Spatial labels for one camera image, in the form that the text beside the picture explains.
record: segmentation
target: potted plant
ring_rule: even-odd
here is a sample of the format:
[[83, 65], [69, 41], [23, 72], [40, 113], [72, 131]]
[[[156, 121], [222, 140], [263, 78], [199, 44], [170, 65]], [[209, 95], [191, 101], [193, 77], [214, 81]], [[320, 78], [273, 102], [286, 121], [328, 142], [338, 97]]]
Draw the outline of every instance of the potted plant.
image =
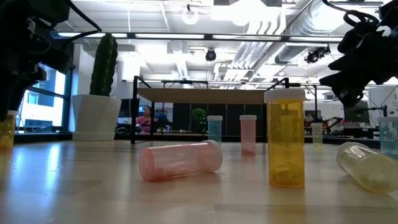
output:
[[206, 133], [206, 112], [203, 109], [196, 108], [192, 110], [192, 116], [196, 120], [195, 131], [200, 134]]
[[113, 83], [118, 43], [106, 33], [98, 45], [90, 94], [72, 96], [75, 141], [110, 141], [119, 116], [121, 100], [109, 97]]

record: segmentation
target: green plant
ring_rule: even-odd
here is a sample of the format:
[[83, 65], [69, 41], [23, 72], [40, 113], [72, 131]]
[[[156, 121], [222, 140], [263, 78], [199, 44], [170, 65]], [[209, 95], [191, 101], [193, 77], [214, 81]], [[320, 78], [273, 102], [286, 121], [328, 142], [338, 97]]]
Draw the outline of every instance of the green plant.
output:
[[203, 109], [196, 108], [192, 110], [192, 116], [195, 119], [202, 119], [206, 116], [206, 112]]
[[112, 34], [106, 33], [101, 38], [95, 53], [94, 69], [90, 84], [91, 95], [109, 96], [117, 57], [118, 43]]

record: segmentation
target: person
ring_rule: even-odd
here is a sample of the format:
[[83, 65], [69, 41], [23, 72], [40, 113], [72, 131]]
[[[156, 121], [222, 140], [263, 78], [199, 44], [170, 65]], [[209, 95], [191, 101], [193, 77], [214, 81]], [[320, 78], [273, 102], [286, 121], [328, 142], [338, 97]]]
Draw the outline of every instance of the person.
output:
[[151, 115], [151, 113], [152, 113], [152, 108], [150, 106], [146, 105], [144, 107], [144, 115], [136, 118], [136, 125], [137, 124], [139, 125], [142, 134], [150, 132], [150, 115]]

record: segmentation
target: white planter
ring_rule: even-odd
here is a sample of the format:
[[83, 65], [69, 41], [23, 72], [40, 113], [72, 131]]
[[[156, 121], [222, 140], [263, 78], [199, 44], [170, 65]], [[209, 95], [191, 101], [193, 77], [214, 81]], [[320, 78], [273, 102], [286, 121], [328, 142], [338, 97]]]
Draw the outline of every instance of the white planter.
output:
[[112, 141], [121, 100], [96, 95], [72, 96], [74, 141]]

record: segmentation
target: wooden table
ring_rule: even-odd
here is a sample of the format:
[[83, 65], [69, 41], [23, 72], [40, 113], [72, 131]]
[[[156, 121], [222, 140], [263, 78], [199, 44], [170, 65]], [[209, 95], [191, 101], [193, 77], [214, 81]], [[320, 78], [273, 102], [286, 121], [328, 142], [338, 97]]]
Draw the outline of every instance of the wooden table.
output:
[[140, 149], [178, 142], [19, 145], [0, 160], [0, 223], [398, 223], [398, 192], [373, 194], [337, 166], [337, 146], [305, 147], [305, 189], [268, 184], [263, 144], [223, 143], [215, 173], [143, 182]]

